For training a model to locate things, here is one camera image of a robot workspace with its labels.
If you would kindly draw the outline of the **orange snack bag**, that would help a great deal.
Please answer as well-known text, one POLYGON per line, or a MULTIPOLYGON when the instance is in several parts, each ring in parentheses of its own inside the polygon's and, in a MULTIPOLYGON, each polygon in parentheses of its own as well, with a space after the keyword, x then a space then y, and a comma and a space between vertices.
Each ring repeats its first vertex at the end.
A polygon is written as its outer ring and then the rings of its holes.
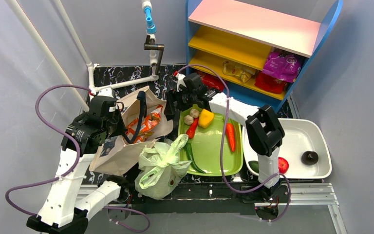
POLYGON ((126 143, 130 144, 128 140, 132 140, 133 143, 139 143, 146 141, 154 133, 154 128, 160 123, 163 105, 157 105, 153 111, 151 111, 145 118, 139 121, 139 118, 135 118, 130 122, 126 128, 126 137, 124 137, 126 143))

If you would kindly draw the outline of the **beige canvas tote bag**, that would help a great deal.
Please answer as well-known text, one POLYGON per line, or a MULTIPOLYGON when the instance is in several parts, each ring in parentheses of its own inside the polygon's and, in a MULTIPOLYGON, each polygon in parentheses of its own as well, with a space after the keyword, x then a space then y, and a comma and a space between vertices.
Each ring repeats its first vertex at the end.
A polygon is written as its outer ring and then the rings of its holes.
MULTIPOLYGON (((139 116, 140 101, 137 100, 138 93, 144 91, 146 94, 147 113, 153 111, 158 105, 166 106, 166 101, 158 98, 149 86, 142 87, 136 91, 119 99, 124 103, 125 110, 122 118, 125 125, 139 116)), ((142 150, 155 145, 158 137, 163 137, 173 130, 173 121, 167 120, 165 115, 161 115, 161 120, 153 128, 153 134, 144 142, 127 144, 122 136, 107 139, 105 143, 98 148, 97 153, 89 165, 89 171, 104 173, 108 175, 122 176, 136 163, 142 150)))

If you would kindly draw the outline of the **translucent white plastic bag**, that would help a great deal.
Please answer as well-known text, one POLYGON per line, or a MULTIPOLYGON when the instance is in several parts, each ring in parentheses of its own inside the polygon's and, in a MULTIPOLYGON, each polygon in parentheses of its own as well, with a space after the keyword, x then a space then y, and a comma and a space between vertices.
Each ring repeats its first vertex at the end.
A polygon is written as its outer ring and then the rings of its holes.
POLYGON ((168 196, 187 174, 191 160, 182 161, 180 152, 188 142, 188 135, 179 135, 171 144, 157 142, 145 147, 139 155, 140 174, 135 179, 135 190, 155 200, 168 196))

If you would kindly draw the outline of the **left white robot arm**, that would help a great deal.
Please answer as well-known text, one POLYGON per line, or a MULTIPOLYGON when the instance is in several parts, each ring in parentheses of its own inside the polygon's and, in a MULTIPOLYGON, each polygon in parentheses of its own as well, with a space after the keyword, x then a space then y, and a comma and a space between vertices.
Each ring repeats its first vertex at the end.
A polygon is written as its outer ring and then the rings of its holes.
POLYGON ((113 179, 77 201, 86 170, 105 139, 119 136, 125 130, 117 99, 95 96, 89 111, 77 116, 61 131, 64 137, 56 176, 51 180, 43 207, 28 218, 26 226, 44 234, 85 233, 90 219, 117 198, 121 189, 113 179))

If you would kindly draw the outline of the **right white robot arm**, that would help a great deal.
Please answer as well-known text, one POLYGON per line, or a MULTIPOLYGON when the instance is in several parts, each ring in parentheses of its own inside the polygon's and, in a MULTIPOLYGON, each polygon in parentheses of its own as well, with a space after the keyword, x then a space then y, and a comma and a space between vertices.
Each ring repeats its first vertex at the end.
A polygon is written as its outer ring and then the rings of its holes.
POLYGON ((285 132, 272 107, 248 105, 218 89, 208 88, 197 73, 185 76, 175 72, 174 76, 177 87, 166 93, 167 120, 174 119, 178 111, 197 105, 238 122, 245 128, 249 144, 258 155, 260 186, 269 190, 278 188, 281 185, 278 154, 285 132))

